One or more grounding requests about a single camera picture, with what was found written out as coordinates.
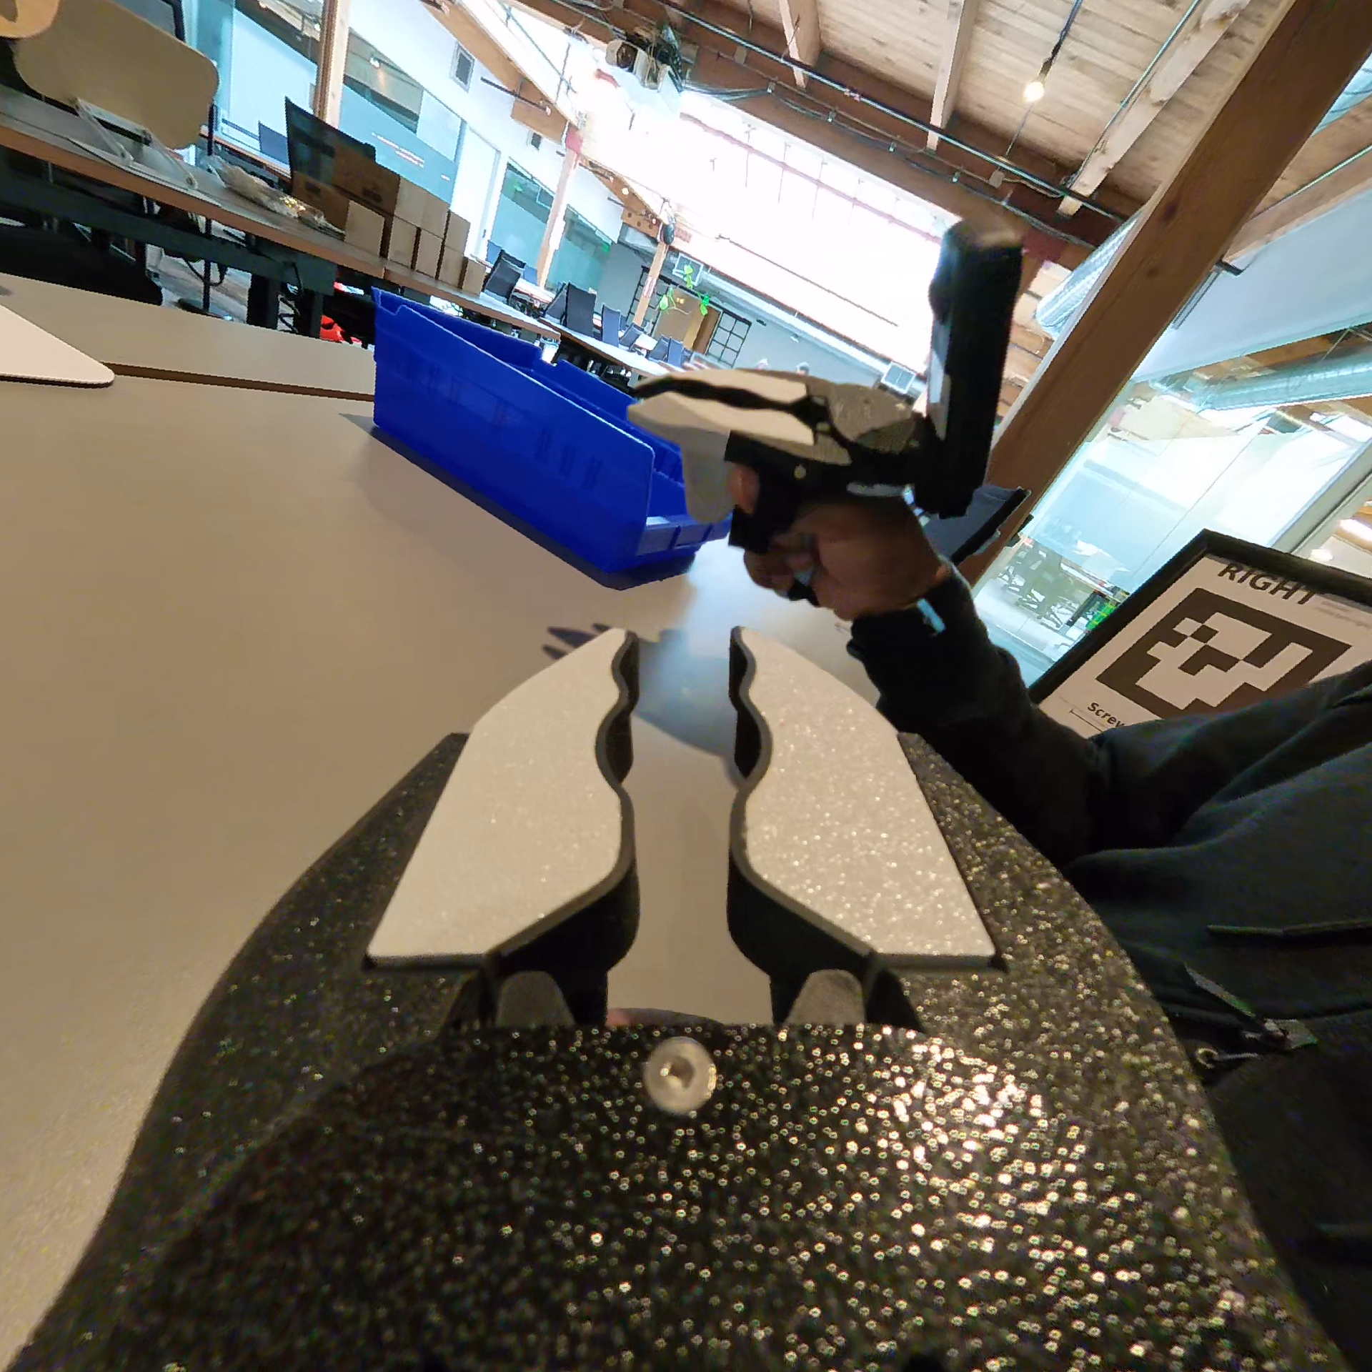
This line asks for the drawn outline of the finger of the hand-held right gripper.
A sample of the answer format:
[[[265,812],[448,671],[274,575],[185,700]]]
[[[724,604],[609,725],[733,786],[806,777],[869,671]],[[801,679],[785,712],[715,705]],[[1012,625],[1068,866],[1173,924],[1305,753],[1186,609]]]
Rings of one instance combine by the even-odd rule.
[[[822,465],[740,466],[759,484],[745,519],[750,527],[790,527],[811,505],[846,496],[898,498],[918,486],[925,417],[881,390],[754,370],[693,374],[682,383],[806,383],[813,397],[811,426],[822,444]]]
[[[645,386],[628,421],[701,454],[736,466],[792,470],[822,465],[806,383],[672,383]]]

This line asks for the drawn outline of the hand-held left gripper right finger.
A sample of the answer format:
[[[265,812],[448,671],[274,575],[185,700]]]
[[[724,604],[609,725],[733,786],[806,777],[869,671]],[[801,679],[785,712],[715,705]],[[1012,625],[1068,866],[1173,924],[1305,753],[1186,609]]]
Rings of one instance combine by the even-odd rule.
[[[729,641],[741,779],[729,859],[736,945],[797,966],[988,966],[996,948],[893,726],[846,683],[764,634]]]

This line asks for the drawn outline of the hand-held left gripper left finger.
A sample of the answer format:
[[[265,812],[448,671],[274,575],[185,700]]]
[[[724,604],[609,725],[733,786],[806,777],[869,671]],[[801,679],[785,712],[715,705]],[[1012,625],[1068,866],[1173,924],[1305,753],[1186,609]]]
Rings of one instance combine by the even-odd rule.
[[[609,629],[490,707],[370,945],[375,966],[616,966],[638,931],[624,779],[638,637]]]

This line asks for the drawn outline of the blue plastic bin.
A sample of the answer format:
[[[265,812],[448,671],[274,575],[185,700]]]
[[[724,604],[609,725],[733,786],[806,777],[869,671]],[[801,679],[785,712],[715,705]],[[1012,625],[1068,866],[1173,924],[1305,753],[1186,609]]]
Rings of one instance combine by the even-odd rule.
[[[373,304],[375,428],[506,522],[614,580],[729,536],[687,512],[679,449],[628,421],[623,391],[401,295]]]

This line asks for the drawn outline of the person's right forearm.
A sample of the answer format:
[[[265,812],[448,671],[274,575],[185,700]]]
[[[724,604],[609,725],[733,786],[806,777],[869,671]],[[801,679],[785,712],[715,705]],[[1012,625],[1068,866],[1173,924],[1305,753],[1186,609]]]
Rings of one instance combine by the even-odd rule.
[[[883,716],[914,733],[1047,859],[1064,868],[1146,833],[1139,796],[1106,756],[1049,719],[949,568],[895,611],[851,625]]]

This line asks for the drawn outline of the person's right hand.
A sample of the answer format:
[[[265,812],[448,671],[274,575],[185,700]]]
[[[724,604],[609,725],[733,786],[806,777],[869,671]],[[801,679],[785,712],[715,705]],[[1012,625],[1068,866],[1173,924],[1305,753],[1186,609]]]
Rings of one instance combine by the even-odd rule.
[[[848,623],[909,609],[956,578],[914,508],[895,498],[808,506],[743,564],[757,587],[780,596],[808,580],[816,606]]]

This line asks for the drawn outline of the wooden pillar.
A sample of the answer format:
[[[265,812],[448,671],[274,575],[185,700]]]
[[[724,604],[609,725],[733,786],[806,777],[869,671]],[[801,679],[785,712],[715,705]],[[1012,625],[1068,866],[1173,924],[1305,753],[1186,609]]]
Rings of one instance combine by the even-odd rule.
[[[961,562],[972,585],[1207,280],[1368,51],[1368,2],[1284,4],[998,428],[989,482],[1024,487],[1029,498]]]

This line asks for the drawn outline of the black framed marker sign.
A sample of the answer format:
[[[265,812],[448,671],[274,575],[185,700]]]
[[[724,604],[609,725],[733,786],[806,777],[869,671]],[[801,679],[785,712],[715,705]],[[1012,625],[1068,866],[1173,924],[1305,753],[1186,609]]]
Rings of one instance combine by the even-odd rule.
[[[1223,714],[1370,658],[1368,578],[1202,531],[1029,688],[1077,735]]]

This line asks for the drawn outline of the stack of cardboard boxes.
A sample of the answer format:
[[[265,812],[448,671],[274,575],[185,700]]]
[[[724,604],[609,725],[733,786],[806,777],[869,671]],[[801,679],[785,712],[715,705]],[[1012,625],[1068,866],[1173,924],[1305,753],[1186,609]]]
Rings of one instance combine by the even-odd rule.
[[[469,276],[469,224],[424,185],[403,178],[364,143],[284,103],[291,196],[338,231],[345,245],[445,288]]]

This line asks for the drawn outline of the white poster stand base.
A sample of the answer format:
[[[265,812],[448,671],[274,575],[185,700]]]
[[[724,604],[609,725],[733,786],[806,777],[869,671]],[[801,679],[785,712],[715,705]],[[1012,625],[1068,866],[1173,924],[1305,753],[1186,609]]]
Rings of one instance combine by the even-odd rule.
[[[111,369],[80,353],[31,323],[1,308],[1,381],[69,388],[109,388]]]

